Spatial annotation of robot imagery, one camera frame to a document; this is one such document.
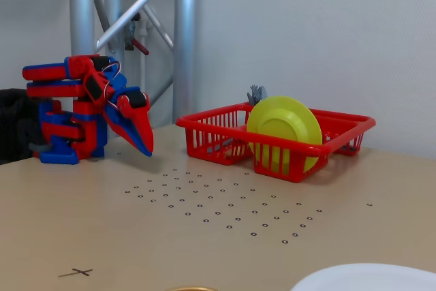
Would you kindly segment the red and blue gripper body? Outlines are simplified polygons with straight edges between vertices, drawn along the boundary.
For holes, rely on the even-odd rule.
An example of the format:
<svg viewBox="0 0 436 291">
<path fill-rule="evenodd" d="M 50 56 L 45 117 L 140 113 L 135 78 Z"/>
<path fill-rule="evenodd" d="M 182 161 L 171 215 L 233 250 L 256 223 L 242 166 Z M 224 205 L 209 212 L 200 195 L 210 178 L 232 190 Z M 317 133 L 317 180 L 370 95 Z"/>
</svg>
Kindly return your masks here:
<svg viewBox="0 0 436 291">
<path fill-rule="evenodd" d="M 139 87 L 128 87 L 121 90 L 117 97 L 117 107 L 138 109 L 148 105 L 148 96 Z"/>
</svg>

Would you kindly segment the blue red gripper finger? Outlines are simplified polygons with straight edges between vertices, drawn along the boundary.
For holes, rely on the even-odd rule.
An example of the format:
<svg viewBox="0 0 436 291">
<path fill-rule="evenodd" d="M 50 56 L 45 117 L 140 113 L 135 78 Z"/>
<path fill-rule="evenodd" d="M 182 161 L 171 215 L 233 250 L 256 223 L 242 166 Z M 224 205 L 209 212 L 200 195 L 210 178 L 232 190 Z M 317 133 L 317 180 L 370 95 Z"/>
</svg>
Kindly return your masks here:
<svg viewBox="0 0 436 291">
<path fill-rule="evenodd" d="M 108 104 L 104 108 L 104 118 L 114 132 L 116 132 L 119 136 L 123 137 L 126 141 L 129 142 L 129 138 L 125 135 L 125 131 L 121 126 L 121 115 L 119 114 L 117 104 L 115 107 L 111 104 Z"/>
</svg>

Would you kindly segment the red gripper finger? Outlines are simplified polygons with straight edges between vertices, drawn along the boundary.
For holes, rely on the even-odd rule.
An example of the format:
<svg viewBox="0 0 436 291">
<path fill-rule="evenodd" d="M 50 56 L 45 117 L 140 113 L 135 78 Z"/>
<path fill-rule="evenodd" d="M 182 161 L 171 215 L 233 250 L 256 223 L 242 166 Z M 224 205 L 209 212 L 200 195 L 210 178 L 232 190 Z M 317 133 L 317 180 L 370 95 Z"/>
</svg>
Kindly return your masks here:
<svg viewBox="0 0 436 291">
<path fill-rule="evenodd" d="M 145 155 L 151 155 L 154 149 L 153 130 L 148 117 L 149 109 L 149 103 L 146 107 L 138 109 L 118 108 L 121 126 L 129 142 Z"/>
</svg>

